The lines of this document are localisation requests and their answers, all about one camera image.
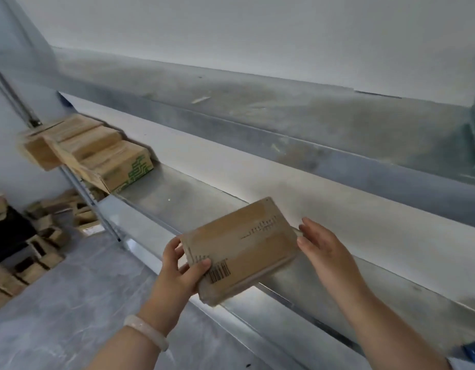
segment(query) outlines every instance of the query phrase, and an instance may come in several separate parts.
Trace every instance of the white bangle bracelet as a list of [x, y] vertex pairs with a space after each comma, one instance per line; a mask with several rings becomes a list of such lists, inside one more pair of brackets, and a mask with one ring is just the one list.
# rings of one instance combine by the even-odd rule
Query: white bangle bracelet
[[146, 323], [141, 318], [135, 315], [129, 315], [124, 320], [124, 325], [129, 326], [138, 332], [141, 332], [143, 335], [147, 336], [148, 339], [154, 342], [154, 344], [159, 347], [162, 352], [165, 352], [169, 348], [169, 343], [167, 342], [164, 335], [155, 330], [151, 325]]

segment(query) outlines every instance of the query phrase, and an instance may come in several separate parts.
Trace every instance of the barcode label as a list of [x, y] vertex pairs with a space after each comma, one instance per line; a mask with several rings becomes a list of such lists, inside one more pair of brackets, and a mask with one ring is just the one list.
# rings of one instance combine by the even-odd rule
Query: barcode label
[[229, 268], [227, 267], [226, 260], [217, 262], [212, 268], [208, 271], [210, 277], [210, 283], [214, 284], [225, 277], [228, 277], [231, 274]]

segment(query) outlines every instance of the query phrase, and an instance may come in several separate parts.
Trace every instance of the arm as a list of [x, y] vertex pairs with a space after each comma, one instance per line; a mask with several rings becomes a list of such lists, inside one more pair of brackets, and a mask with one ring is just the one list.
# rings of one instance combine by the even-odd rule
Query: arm
[[370, 291], [333, 232], [308, 218], [299, 229], [304, 235], [298, 238], [299, 248], [354, 328], [373, 369], [450, 369], [443, 356]]
[[[150, 297], [137, 316], [164, 336], [176, 326], [179, 316], [204, 273], [210, 260], [178, 269], [184, 254], [178, 237], [172, 239], [162, 255], [162, 269]], [[131, 327], [123, 327], [97, 353], [87, 370], [153, 370], [160, 349], [146, 336]]]

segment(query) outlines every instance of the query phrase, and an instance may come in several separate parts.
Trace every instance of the concrete floor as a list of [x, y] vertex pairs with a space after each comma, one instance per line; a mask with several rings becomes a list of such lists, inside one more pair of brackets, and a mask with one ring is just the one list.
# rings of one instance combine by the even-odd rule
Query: concrete floor
[[[156, 275], [107, 233], [72, 233], [66, 260], [0, 310], [0, 369], [81, 369], [136, 313]], [[162, 369], [269, 369], [203, 312], [188, 305], [169, 335], [176, 364]]]

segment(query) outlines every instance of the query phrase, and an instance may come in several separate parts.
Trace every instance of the fingernail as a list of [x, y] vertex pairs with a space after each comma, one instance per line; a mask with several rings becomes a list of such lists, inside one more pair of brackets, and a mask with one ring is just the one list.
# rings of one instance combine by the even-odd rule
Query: fingernail
[[308, 245], [308, 239], [306, 239], [304, 236], [299, 236], [298, 237], [298, 245], [303, 245], [306, 246]]
[[210, 267], [211, 264], [212, 264], [212, 260], [209, 259], [209, 258], [205, 258], [204, 260], [200, 261], [200, 263], [201, 263], [204, 267]]

